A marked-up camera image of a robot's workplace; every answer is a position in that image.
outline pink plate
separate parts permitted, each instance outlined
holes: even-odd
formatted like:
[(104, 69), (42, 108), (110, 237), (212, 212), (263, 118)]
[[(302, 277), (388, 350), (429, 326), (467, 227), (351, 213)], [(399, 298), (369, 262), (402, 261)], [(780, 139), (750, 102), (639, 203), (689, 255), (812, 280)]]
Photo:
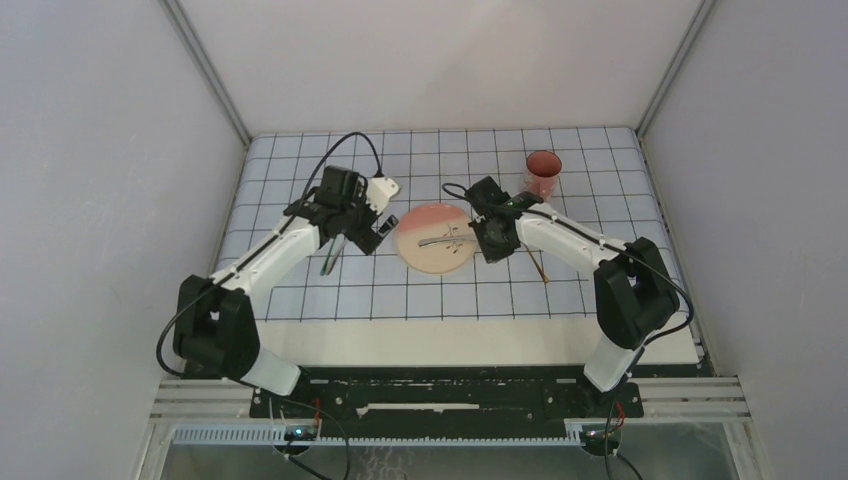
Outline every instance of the pink plate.
[(419, 272), (444, 275), (461, 267), (477, 250), (477, 242), (454, 241), (419, 247), (418, 241), (438, 237), (474, 235), (471, 219), (453, 205), (431, 203), (412, 209), (395, 229), (398, 255)]

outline metal beam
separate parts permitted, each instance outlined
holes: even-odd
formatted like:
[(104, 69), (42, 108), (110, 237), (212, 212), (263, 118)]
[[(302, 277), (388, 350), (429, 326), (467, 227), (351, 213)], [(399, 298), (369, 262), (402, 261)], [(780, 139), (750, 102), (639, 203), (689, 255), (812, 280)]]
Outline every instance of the metal beam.
[(227, 120), (229, 120), (230, 125), (232, 125), (233, 130), (235, 130), (236, 135), (238, 135), (245, 146), (250, 145), (250, 132), (247, 130), (241, 115), (239, 115), (233, 99), (224, 87), (218, 71), (215, 70), (212, 60), (210, 60), (209, 55), (203, 48), (203, 44), (200, 42), (200, 38), (197, 36), (194, 27), (191, 25), (182, 4), (179, 0), (159, 0), (159, 4), (171, 21), (171, 25), (174, 26), (174, 30), (176, 30), (177, 35), (182, 40), (189, 56), (191, 56), (198, 70), (200, 70), (200, 74), (209, 86), (209, 90), (215, 96), (221, 108), (223, 108), (224, 114)]
[(666, 68), (659, 86), (654, 92), (654, 96), (651, 98), (650, 103), (648, 103), (648, 108), (642, 115), (642, 120), (639, 121), (639, 126), (636, 127), (637, 138), (644, 138), (645, 134), (648, 133), (648, 129), (651, 128), (651, 124), (654, 123), (660, 107), (662, 107), (663, 102), (665, 102), (668, 96), (668, 92), (671, 90), (671, 86), (677, 79), (677, 75), (683, 68), (686, 59), (692, 53), (692, 47), (695, 45), (695, 41), (700, 37), (707, 19), (709, 19), (713, 10), (715, 10), (718, 2), (719, 0), (701, 0), (695, 16), (692, 17), (692, 21), (689, 23), (689, 28), (686, 29), (686, 33), (683, 35), (683, 40), (678, 45), (677, 51), (674, 52), (674, 56), (668, 64), (668, 68)]

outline pink and beige plate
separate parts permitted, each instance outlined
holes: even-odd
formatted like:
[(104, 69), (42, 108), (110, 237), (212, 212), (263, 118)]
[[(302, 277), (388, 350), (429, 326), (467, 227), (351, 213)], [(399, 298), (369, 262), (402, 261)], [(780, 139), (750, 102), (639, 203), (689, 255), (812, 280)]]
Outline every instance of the pink and beige plate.
[(410, 210), (395, 229), (398, 255), (412, 268), (423, 273), (444, 275), (465, 264), (477, 250), (473, 241), (454, 241), (419, 247), (418, 241), (474, 235), (471, 219), (453, 205), (431, 203)]

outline white strip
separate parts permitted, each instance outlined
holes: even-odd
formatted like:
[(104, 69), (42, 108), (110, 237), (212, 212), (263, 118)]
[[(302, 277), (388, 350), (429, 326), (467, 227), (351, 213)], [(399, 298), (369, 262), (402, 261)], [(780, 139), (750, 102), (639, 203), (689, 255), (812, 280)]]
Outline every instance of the white strip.
[[(667, 328), (678, 325), (675, 314)], [(601, 336), (597, 318), (257, 322), (262, 346), (307, 366), (582, 365)], [(651, 344), (640, 364), (694, 364), (688, 329)]]

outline red cup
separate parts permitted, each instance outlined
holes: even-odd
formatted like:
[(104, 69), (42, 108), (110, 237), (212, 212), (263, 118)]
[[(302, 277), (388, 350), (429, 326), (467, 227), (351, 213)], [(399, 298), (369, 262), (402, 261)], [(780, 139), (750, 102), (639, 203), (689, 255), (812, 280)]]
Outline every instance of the red cup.
[(527, 170), (524, 172), (524, 191), (534, 193), (548, 201), (556, 188), (562, 160), (552, 152), (539, 150), (527, 157)]

